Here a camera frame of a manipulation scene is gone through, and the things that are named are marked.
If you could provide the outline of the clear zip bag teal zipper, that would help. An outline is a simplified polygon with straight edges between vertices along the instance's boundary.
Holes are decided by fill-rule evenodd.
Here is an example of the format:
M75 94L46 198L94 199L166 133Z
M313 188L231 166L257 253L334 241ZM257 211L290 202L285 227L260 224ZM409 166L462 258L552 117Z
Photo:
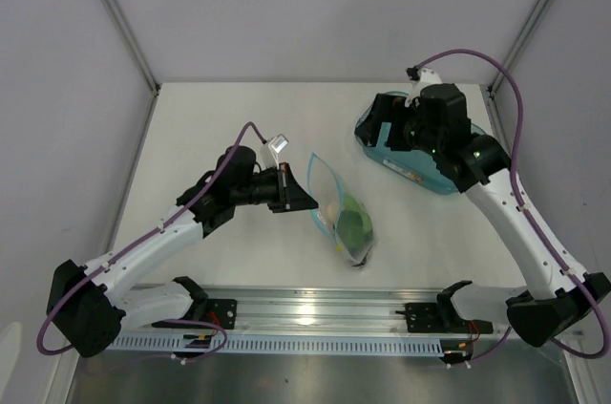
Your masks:
M365 266L376 244L373 221L365 205L315 153L307 165L306 181L307 193L318 203L311 213L315 225L350 266Z

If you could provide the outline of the green toy bell pepper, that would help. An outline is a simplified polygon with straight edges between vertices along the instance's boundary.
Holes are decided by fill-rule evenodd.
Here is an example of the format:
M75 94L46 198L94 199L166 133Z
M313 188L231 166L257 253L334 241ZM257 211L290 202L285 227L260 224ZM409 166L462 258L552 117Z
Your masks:
M373 242L373 227L370 216L364 218L342 216L338 217L335 231L348 252L356 257L366 251Z

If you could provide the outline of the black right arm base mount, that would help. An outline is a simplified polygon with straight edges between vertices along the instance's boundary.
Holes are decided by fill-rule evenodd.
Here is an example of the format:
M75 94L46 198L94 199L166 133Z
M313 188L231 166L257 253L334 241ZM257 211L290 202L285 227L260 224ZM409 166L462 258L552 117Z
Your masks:
M451 304L451 297L472 281L459 281L443 289L432 303L406 303L395 313L401 315L410 333L492 334L493 324L461 318Z

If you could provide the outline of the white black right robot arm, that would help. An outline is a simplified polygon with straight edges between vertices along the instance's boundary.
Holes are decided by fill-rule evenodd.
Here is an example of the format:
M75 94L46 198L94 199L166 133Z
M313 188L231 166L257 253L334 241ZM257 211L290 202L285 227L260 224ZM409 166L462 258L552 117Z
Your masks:
M379 94L354 134L366 147L428 156L486 217L521 271L522 287L463 280L442 290L435 317L443 329L482 320L506 325L541 347L589 313L604 318L598 304L610 292L609 279L576 261L527 203L507 152L493 136L475 130L467 98L456 85L429 83L409 96Z

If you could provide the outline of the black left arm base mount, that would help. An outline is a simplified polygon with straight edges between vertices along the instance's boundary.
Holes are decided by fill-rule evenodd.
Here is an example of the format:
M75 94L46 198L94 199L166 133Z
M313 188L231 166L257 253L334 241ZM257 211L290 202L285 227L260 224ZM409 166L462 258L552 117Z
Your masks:
M225 330L235 328L237 300L211 298L202 287L187 276L176 277L173 282L186 289L192 299L191 306L181 320L212 323Z

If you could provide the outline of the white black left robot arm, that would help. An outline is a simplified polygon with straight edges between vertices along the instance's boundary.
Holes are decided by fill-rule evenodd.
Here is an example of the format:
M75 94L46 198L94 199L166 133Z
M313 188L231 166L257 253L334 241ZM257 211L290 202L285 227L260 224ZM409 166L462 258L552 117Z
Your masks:
M314 210L318 203L286 162L257 170L256 153L234 146L176 200L158 226L119 251L85 265L68 260L53 274L46 326L55 326L82 357L106 350L125 330L194 328L222 332L205 290L186 276L145 289L150 270L231 221L240 206L264 204L274 214Z

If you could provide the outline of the purple toy eggplant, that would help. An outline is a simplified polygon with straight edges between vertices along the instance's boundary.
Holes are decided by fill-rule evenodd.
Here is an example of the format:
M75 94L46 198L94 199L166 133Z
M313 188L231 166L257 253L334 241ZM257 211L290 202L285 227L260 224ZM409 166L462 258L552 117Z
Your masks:
M352 264L352 266L360 268L360 267L365 266L368 263L368 261L369 261L369 254L365 255L361 261L359 261L359 262L357 262L355 264Z

